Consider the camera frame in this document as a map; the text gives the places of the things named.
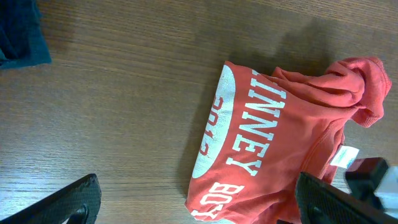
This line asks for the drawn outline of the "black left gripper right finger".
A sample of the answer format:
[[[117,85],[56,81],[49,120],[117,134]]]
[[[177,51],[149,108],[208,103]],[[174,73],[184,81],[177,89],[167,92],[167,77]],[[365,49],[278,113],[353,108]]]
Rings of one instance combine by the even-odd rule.
[[[397,219],[301,172],[295,198],[302,224],[397,224]]]

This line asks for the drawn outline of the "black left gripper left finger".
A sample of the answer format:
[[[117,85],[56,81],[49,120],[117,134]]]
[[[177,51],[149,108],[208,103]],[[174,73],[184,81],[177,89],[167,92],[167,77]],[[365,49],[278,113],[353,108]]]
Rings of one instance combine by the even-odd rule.
[[[96,174],[88,174],[37,203],[1,220],[1,224],[95,224],[101,206]]]

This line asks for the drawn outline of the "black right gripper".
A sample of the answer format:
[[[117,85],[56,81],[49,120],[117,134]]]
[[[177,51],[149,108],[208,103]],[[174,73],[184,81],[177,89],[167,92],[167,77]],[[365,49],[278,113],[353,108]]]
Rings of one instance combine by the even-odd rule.
[[[356,159],[345,172],[351,195],[388,214],[397,214],[397,167],[381,157]]]

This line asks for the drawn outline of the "orange FRAM t-shirt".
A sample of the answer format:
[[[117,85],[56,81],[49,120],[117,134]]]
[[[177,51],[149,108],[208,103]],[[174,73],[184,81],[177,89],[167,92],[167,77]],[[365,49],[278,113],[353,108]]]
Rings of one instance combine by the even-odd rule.
[[[374,57],[346,58],[312,77],[225,62],[185,202],[197,220],[300,222],[301,172],[331,183],[344,126],[370,127],[392,83]]]

